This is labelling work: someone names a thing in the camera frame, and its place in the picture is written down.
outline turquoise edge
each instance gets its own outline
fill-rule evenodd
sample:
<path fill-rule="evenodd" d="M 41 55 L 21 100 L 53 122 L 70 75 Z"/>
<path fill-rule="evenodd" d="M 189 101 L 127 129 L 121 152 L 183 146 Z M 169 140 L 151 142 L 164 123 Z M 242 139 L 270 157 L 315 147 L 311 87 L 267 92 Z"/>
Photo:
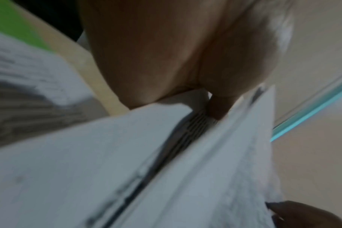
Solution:
<path fill-rule="evenodd" d="M 272 132 L 271 142 L 284 135 L 294 127 L 298 126 L 305 120 L 309 119 L 320 110 L 327 107 L 329 104 L 335 102 L 342 97 L 342 84 L 336 87 L 334 90 L 317 100 L 313 105 L 304 110 L 301 110 L 282 124 L 276 126 Z"/>

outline green paper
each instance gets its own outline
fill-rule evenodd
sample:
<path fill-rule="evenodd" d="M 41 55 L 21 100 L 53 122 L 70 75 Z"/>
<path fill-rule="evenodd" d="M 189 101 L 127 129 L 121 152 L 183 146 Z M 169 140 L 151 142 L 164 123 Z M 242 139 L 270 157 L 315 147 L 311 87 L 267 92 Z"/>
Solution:
<path fill-rule="evenodd" d="M 0 32 L 34 47 L 50 51 L 42 39 L 13 8 L 9 0 L 0 0 Z"/>

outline fingertip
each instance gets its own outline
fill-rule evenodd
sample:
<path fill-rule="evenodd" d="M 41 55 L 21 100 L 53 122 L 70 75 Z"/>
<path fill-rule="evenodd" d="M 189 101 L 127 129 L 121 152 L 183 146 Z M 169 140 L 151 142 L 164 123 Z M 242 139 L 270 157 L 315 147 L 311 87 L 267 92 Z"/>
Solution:
<path fill-rule="evenodd" d="M 208 116 L 221 120 L 234 105 L 237 98 L 235 97 L 218 97 L 212 96 L 206 106 L 206 113 Z"/>

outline wooden table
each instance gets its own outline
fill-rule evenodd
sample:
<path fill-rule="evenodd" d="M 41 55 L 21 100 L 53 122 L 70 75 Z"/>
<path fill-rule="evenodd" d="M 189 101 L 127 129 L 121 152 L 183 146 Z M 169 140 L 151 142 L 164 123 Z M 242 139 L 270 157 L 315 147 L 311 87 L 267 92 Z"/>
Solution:
<path fill-rule="evenodd" d="M 108 87 L 89 51 L 25 9 L 15 7 L 45 43 L 73 66 L 111 116 L 128 112 Z"/>

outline human hand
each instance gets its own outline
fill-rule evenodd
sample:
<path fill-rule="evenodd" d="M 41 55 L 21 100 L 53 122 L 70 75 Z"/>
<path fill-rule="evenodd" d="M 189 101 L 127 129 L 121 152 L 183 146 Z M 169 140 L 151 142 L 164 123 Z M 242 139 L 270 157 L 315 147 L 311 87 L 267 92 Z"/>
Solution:
<path fill-rule="evenodd" d="M 190 89 L 221 119 L 292 34 L 290 0 L 78 0 L 96 63 L 129 108 Z"/>
<path fill-rule="evenodd" d="M 276 228 L 342 228 L 342 219 L 336 215 L 306 204 L 285 201 L 267 203 L 276 215 Z"/>

